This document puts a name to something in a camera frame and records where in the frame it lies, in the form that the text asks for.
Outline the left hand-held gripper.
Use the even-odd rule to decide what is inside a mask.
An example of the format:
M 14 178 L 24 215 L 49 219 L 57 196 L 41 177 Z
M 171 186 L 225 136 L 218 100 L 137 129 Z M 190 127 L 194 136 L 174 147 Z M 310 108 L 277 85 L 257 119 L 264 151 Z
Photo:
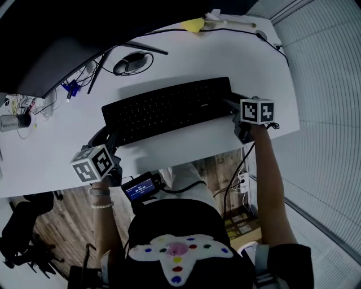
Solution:
M 90 185 L 108 177 L 110 187 L 121 186 L 121 158 L 114 155 L 119 147 L 119 132 L 119 129 L 104 126 L 87 143 L 94 147 L 83 149 L 74 155 L 70 165 L 82 184 Z

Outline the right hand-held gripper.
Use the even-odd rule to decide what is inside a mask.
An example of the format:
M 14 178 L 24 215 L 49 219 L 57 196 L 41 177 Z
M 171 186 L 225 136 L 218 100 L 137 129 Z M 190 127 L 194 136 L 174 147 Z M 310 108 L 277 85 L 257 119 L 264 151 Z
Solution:
M 241 143 L 253 142 L 251 125 L 266 125 L 275 128 L 275 103 L 273 100 L 258 97 L 243 98 L 241 94 L 231 92 L 230 99 L 223 98 L 230 112 L 235 115 L 234 133 Z

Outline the black keyboard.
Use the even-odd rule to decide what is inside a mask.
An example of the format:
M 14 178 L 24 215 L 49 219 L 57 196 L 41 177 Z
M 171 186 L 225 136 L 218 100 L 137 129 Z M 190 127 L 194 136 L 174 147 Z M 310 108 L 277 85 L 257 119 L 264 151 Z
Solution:
M 188 82 L 128 97 L 102 107 L 118 146 L 231 114 L 222 98 L 232 93 L 228 77 Z

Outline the person's left forearm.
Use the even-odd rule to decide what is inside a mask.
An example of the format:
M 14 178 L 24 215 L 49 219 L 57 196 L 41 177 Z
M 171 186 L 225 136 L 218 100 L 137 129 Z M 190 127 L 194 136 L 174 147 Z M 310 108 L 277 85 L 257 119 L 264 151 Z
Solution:
M 91 188 L 109 189 L 108 179 L 93 183 Z M 123 256 L 124 248 L 116 225 L 110 195 L 90 195 L 90 200 L 94 214 L 95 246 L 98 256 L 102 257 L 108 251 L 115 256 Z

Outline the person's right forearm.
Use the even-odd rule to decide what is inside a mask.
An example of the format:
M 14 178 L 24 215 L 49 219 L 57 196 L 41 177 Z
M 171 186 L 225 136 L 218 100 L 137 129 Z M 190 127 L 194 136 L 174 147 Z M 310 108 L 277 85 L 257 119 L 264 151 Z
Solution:
M 252 125 L 257 167 L 258 219 L 264 243 L 272 247 L 296 244 L 284 200 L 284 186 L 267 129 Z

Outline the small black display device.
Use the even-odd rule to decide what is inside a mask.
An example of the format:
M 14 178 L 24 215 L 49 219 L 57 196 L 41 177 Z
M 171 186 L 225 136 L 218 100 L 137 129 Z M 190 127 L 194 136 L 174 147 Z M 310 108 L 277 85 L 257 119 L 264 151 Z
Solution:
M 121 185 L 131 203 L 140 203 L 165 188 L 159 173 L 147 172 Z

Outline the black computer mouse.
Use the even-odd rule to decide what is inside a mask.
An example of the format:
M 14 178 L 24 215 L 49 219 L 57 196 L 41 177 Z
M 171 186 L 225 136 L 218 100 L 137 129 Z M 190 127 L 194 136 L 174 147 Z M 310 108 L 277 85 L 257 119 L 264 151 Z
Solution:
M 147 57 L 144 53 L 135 52 L 122 58 L 114 67 L 113 74 L 116 76 L 133 73 L 142 68 L 147 63 Z

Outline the person's light trousers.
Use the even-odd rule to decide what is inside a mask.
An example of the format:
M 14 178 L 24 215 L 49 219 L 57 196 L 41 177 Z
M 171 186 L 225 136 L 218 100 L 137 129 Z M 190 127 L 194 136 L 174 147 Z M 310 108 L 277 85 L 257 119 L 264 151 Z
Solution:
M 184 163 L 174 167 L 168 167 L 159 170 L 161 178 L 166 183 L 166 190 L 178 191 L 185 189 L 191 184 L 201 181 L 201 177 L 191 163 Z M 212 192 L 203 182 L 198 183 L 194 187 L 182 193 L 170 194 L 160 191 L 155 195 L 156 199 L 188 199 L 197 200 L 213 207 L 218 213 L 220 210 L 216 204 Z

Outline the white folded paper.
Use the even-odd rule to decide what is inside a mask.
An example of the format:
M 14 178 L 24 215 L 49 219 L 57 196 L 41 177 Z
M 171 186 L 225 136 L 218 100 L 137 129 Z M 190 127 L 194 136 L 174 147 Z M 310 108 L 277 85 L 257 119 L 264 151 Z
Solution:
M 212 9 L 211 12 L 207 12 L 204 16 L 207 21 L 220 21 L 223 20 L 220 18 L 221 10 L 220 9 Z

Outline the clear glass tumbler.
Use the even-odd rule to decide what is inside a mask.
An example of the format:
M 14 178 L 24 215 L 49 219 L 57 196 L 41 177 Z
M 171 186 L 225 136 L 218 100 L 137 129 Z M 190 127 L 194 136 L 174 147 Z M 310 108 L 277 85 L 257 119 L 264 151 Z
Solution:
M 21 115 L 2 115 L 0 116 L 0 132 L 18 130 L 30 126 L 31 116 L 29 114 Z

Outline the black shirt with star patch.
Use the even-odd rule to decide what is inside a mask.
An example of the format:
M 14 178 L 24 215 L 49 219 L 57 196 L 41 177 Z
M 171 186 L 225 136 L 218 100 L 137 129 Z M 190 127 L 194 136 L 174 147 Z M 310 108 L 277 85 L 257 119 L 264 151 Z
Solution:
M 123 256 L 105 253 L 97 269 L 71 270 L 69 289 L 314 289 L 309 247 L 266 244 L 252 263 L 231 247 L 210 205 L 157 200 L 132 220 Z

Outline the black curved monitor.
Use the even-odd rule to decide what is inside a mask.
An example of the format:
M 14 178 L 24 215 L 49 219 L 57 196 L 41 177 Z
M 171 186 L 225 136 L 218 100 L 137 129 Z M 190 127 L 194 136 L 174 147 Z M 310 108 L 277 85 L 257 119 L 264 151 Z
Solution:
M 0 93 L 45 98 L 111 47 L 209 9 L 210 0 L 0 0 Z

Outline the black office chair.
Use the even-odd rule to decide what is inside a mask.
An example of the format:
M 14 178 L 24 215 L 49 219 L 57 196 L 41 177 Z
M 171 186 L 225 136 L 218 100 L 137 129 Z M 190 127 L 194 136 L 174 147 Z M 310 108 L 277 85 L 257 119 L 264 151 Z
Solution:
M 3 263 L 10 269 L 23 264 L 33 269 L 36 265 L 45 277 L 49 273 L 61 274 L 53 261 L 64 262 L 64 259 L 52 253 L 56 245 L 42 241 L 39 234 L 34 233 L 34 226 L 39 216 L 53 209 L 54 199 L 62 200 L 63 197 L 50 191 L 24 198 L 17 205 L 10 203 L 12 215 L 0 236 L 0 253 L 5 258 Z

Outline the brown cardboard box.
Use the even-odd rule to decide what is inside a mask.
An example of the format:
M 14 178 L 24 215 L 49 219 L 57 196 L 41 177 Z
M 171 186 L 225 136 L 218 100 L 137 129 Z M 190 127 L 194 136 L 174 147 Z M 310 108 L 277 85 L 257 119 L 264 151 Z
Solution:
M 235 250 L 262 239 L 258 220 L 247 211 L 234 211 L 231 217 L 226 218 L 224 224 L 231 247 Z

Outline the white round stand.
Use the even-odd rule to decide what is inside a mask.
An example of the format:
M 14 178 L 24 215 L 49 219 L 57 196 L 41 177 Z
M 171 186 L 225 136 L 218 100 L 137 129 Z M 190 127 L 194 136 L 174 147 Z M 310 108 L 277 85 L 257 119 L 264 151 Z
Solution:
M 242 255 L 242 251 L 245 250 L 246 253 L 255 254 L 255 253 L 256 253 L 257 246 L 258 246 L 258 242 L 257 242 L 257 241 L 251 241 L 251 242 L 248 242 L 248 243 L 242 245 L 242 246 L 237 250 L 237 252 L 238 252 L 239 255 Z

